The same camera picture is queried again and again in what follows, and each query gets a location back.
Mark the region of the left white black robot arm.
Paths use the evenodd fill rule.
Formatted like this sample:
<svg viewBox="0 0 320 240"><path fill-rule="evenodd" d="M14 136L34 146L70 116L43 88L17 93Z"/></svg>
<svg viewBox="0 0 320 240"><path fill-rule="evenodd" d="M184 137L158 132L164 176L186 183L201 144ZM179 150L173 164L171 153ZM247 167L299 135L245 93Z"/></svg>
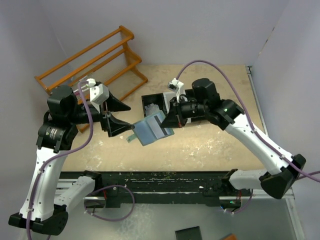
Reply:
<svg viewBox="0 0 320 240"><path fill-rule="evenodd" d="M25 229L28 239L33 233L48 237L59 235L71 210L86 196L98 196L106 188L100 173L85 171L60 196L56 189L66 158L75 153L72 147L78 125L99 122L109 137L134 126L113 116L130 107L114 97L101 82L79 83L78 90L60 85L47 99L48 111L38 130L36 163L30 188L19 212L9 217L10 226Z"/></svg>

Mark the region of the grey magnetic stripe card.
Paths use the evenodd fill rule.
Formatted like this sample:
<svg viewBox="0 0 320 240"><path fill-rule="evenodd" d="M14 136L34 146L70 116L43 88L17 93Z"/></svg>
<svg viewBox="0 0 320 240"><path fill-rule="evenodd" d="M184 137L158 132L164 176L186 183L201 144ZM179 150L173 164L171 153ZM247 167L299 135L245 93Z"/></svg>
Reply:
<svg viewBox="0 0 320 240"><path fill-rule="evenodd" d="M161 127L163 120L164 118L160 114L153 115L146 120L151 132L157 140L174 135L174 131L171 128Z"/></svg>

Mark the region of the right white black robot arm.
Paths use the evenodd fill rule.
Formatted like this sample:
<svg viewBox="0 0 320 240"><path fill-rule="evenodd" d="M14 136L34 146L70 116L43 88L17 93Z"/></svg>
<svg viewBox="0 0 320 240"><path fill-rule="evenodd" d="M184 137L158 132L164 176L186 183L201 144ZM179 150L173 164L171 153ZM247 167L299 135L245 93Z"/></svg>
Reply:
<svg viewBox="0 0 320 240"><path fill-rule="evenodd" d="M239 190L263 190L281 199L298 179L306 159L292 155L266 136L248 120L245 111L231 99L221 99L215 84L207 78L192 83L192 95L181 93L184 84L171 80L167 87L176 96L169 102L169 112L162 128L182 128L188 119L205 118L238 139L263 164L261 170L232 169L222 178L222 190L228 196Z"/></svg>

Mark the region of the mint green card holder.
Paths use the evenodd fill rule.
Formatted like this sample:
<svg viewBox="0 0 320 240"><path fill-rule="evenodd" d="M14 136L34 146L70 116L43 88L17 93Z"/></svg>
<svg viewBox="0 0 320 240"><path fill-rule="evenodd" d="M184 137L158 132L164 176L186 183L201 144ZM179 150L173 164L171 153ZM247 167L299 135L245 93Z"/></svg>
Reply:
<svg viewBox="0 0 320 240"><path fill-rule="evenodd" d="M158 114L162 115L163 119L165 119L165 114L162 110L160 110L158 113L154 115L158 115ZM138 139L142 146L146 146L154 143L155 141L160 140L155 138L149 125L147 124L147 119L150 118L151 116L146 116L142 120L137 121L136 123L133 124L135 126L135 128L133 129L133 134L126 138L126 141L128 143L130 143L135 139Z"/></svg>

